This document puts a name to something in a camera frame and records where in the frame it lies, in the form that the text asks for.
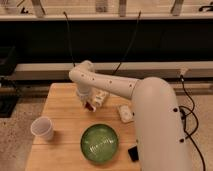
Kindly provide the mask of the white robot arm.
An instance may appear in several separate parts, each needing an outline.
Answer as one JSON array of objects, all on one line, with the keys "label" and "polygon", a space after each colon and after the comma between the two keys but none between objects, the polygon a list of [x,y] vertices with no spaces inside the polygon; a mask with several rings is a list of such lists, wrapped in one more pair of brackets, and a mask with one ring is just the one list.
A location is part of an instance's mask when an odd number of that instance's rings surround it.
[{"label": "white robot arm", "polygon": [[98,74],[88,60],[71,69],[69,78],[81,97],[95,87],[131,101],[141,171],[192,171],[176,94],[168,82]]}]

